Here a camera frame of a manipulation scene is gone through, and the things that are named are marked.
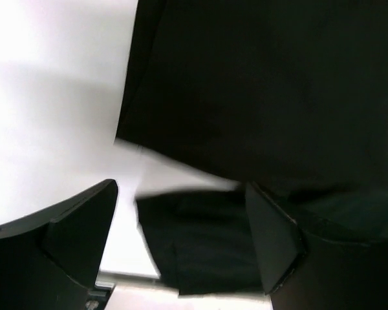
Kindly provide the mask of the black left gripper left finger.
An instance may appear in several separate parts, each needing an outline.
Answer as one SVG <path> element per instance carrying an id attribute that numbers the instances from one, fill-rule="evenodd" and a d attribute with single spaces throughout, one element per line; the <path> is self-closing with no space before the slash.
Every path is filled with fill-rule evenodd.
<path id="1" fill-rule="evenodd" d="M 0 310 L 85 309 L 116 208 L 104 180 L 0 225 Z"/>

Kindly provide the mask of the black shorts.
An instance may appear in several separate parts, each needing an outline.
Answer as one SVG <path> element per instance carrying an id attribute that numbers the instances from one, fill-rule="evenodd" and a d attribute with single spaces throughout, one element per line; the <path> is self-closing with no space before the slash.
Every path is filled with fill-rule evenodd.
<path id="1" fill-rule="evenodd" d="M 276 196 L 388 191 L 388 1 L 139 1 L 116 136 Z"/>

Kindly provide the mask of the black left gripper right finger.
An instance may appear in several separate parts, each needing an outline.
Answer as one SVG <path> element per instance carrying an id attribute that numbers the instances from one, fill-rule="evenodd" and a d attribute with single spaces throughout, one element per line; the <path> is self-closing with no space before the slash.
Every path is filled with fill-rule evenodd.
<path id="1" fill-rule="evenodd" d="M 388 309 L 388 191 L 246 188 L 263 291 L 274 309 Z"/>

